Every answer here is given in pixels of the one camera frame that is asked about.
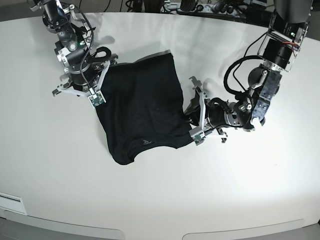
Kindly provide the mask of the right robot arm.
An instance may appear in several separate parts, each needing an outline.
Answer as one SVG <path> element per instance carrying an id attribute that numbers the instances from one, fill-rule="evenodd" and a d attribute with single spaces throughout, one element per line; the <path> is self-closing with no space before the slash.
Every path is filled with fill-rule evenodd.
<path id="1" fill-rule="evenodd" d="M 105 46 L 94 48 L 95 28 L 77 6 L 59 0 L 27 3 L 33 12 L 43 10 L 43 24 L 58 37 L 54 52 L 63 66 L 66 83 L 58 85 L 53 96 L 70 93 L 93 101 L 102 100 L 101 87 L 117 55 Z"/>

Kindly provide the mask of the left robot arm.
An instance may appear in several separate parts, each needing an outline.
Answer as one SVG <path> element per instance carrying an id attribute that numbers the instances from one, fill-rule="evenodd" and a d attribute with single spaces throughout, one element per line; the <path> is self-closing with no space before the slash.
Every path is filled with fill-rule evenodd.
<path id="1" fill-rule="evenodd" d="M 184 114 L 187 122 L 194 126 L 189 134 L 197 146 L 214 131 L 225 142 L 228 135 L 224 128 L 254 132 L 265 124 L 271 100 L 280 88 L 282 72 L 290 71 L 288 65 L 296 59 L 307 34 L 313 3 L 312 0 L 273 2 L 274 11 L 257 54 L 245 54 L 224 74 L 223 86 L 234 96 L 235 102 L 209 98 L 202 83 L 194 76 L 190 78 L 195 96 Z M 230 73 L 249 60 L 259 60 L 261 64 L 249 73 L 248 88 L 244 91 L 232 89 L 228 84 Z"/>

